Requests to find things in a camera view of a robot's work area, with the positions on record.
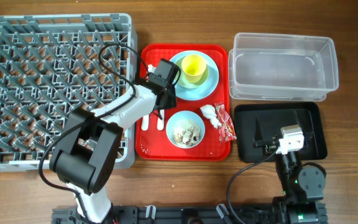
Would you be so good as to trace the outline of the light blue plate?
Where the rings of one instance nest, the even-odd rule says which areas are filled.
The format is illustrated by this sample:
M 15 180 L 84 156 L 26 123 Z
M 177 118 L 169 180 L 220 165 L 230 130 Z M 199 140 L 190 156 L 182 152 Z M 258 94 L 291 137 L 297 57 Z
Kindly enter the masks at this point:
M 196 101 L 206 98 L 207 96 L 212 94 L 212 92 L 216 89 L 219 82 L 219 70 L 216 63 L 213 61 L 213 59 L 210 56 L 195 50 L 187 50 L 184 52 L 180 52 L 174 55 L 170 59 L 170 61 L 176 64 L 176 62 L 179 59 L 191 54 L 200 55 L 206 60 L 208 64 L 208 74 L 209 74 L 208 79 L 198 88 L 189 89 L 189 88 L 182 87 L 181 85 L 179 85 L 179 83 L 177 83 L 175 89 L 176 89 L 176 96 L 178 98 L 188 101 Z

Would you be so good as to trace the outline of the red snack wrapper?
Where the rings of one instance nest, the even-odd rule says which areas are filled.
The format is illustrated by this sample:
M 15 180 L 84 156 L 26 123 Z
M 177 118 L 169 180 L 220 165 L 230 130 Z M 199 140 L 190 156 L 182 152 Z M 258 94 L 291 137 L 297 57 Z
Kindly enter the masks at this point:
M 218 121 L 221 123 L 218 128 L 220 143 L 230 142 L 237 139 L 234 125 L 229 113 L 225 109 L 223 102 L 214 104 Z

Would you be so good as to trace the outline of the black plastic tray bin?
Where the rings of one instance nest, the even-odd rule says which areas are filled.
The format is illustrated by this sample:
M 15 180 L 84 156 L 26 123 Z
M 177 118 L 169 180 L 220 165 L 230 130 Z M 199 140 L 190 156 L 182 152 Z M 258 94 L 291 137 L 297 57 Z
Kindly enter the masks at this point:
M 303 131 L 304 148 L 300 159 L 322 160 L 328 155 L 319 108 L 313 102 L 239 105 L 234 109 L 234 127 L 238 154 L 243 162 L 258 162 L 267 156 L 264 150 L 254 147 L 254 137 L 260 126 L 260 138 L 271 141 L 286 126 L 299 125 Z

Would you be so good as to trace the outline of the yellow plastic cup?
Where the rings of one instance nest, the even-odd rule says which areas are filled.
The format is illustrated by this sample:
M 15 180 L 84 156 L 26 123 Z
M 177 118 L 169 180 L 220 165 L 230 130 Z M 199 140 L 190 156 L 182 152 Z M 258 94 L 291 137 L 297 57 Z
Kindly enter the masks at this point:
M 206 60 L 202 56 L 196 54 L 185 56 L 181 62 L 181 68 L 189 83 L 199 82 L 207 67 Z

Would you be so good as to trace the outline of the white plastic spoon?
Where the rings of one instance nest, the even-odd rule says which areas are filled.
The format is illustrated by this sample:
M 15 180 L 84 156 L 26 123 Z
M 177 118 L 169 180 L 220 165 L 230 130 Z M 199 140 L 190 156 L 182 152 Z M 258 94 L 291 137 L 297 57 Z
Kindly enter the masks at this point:
M 149 115 L 142 117 L 141 130 L 147 131 L 149 128 Z

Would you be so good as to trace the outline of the light blue food bowl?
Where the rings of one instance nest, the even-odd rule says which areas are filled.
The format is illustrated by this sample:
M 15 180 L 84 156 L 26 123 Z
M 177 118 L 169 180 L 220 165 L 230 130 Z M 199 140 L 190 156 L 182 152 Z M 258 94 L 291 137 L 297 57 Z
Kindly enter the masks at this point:
M 204 138 L 205 131 L 206 131 L 205 125 L 204 125 L 204 122 L 201 119 L 201 117 L 192 111 L 179 111 L 169 118 L 169 120 L 167 121 L 167 124 L 166 124 L 166 128 L 165 128 L 168 140 L 174 146 L 179 147 L 179 146 L 175 145 L 173 142 L 172 130 L 173 130 L 175 123 L 181 119 L 190 119 L 197 123 L 197 125 L 201 128 L 201 140 L 200 140 L 200 142 L 201 142 Z

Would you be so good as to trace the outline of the clear plastic bin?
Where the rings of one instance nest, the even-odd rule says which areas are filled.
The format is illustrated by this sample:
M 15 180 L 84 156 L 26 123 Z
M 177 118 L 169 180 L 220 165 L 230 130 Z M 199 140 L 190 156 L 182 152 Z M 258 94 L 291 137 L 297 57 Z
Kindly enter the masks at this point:
M 329 37 L 240 32 L 229 51 L 228 75 L 236 100 L 323 101 L 339 88 Z

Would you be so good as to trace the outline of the grey plastic dishwasher rack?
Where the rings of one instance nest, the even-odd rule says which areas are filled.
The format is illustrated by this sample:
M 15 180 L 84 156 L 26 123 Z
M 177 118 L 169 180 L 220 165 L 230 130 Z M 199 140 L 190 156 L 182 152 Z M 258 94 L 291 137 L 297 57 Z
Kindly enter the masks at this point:
M 136 49 L 125 13 L 0 16 L 0 172 L 38 168 L 72 110 L 123 95 Z

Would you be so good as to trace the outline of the red plastic tray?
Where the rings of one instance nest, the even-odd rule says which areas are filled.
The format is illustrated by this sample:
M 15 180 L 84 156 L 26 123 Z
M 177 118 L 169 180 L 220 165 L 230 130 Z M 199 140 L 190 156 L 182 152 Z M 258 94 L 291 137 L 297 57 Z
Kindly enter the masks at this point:
M 200 107 L 224 103 L 227 113 L 230 112 L 230 96 L 228 87 L 228 55 L 220 46 L 214 44 L 150 44 L 142 51 L 142 59 L 148 65 L 156 66 L 161 58 L 173 59 L 176 54 L 187 50 L 202 52 L 211 57 L 217 65 L 219 78 L 217 87 L 206 98 L 190 101 L 177 98 L 177 107 L 166 110 L 165 121 L 179 111 L 192 111 L 201 116 Z M 136 123 L 135 150 L 140 157 L 152 160 L 169 161 L 220 161 L 226 158 L 231 151 L 230 142 L 220 142 L 218 130 L 213 128 L 209 120 L 203 119 L 206 133 L 201 142 L 190 149 L 181 149 L 174 146 L 168 139 L 166 130 L 157 129 L 158 118 L 149 116 L 149 127 L 141 130 L 141 120 Z

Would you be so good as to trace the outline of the light green small bowl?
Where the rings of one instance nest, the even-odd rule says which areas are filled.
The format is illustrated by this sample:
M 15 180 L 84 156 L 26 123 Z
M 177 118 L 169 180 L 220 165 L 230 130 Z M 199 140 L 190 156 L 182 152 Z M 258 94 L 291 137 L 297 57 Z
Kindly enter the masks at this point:
M 179 68 L 181 69 L 181 75 L 180 75 L 180 78 L 179 78 L 179 85 L 181 85 L 182 87 L 185 87 L 185 88 L 189 88 L 189 89 L 194 89 L 194 88 L 198 88 L 199 86 L 201 86 L 207 79 L 208 79 L 208 67 L 206 69 L 206 71 L 204 72 L 204 75 L 202 76 L 201 80 L 197 83 L 189 83 L 186 78 L 185 78 L 185 73 L 184 71 L 182 70 L 181 68 L 181 62 L 183 60 L 184 57 L 182 57 L 181 59 L 179 59 L 176 64 L 179 66 Z

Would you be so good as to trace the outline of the food scraps and rice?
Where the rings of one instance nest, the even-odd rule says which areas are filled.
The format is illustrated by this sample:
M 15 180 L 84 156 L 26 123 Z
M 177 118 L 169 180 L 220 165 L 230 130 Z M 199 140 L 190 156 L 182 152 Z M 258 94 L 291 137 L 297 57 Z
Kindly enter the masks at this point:
M 181 119 L 173 127 L 172 138 L 179 147 L 193 147 L 201 140 L 201 128 L 190 119 Z

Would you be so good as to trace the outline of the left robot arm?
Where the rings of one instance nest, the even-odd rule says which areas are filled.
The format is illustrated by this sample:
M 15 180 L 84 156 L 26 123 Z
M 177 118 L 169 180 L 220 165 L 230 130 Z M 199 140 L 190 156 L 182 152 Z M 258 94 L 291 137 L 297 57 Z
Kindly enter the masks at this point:
M 161 59 L 146 80 L 132 83 L 130 90 L 110 104 L 70 113 L 49 168 L 65 183 L 64 190 L 75 195 L 81 221 L 115 222 L 105 184 L 122 135 L 143 116 L 176 106 L 175 85 L 180 72 L 178 65 Z

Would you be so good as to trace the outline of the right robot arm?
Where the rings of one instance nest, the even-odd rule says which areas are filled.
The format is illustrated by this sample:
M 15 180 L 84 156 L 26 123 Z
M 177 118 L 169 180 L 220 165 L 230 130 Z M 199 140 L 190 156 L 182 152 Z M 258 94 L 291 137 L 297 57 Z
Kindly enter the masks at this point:
M 258 120 L 255 121 L 254 147 L 275 158 L 275 168 L 283 196 L 275 197 L 269 209 L 270 223 L 328 222 L 323 199 L 326 170 L 315 162 L 302 163 L 298 151 L 304 148 L 305 136 L 299 125 L 281 128 L 281 134 L 264 140 Z

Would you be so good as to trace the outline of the white napkin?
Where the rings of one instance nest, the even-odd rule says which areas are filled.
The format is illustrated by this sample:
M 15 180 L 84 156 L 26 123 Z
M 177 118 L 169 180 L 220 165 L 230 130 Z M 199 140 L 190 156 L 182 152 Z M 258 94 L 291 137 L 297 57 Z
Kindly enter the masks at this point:
M 216 110 L 212 105 L 204 105 L 200 108 L 200 110 L 203 116 L 210 121 L 214 128 L 219 129 L 221 127 Z

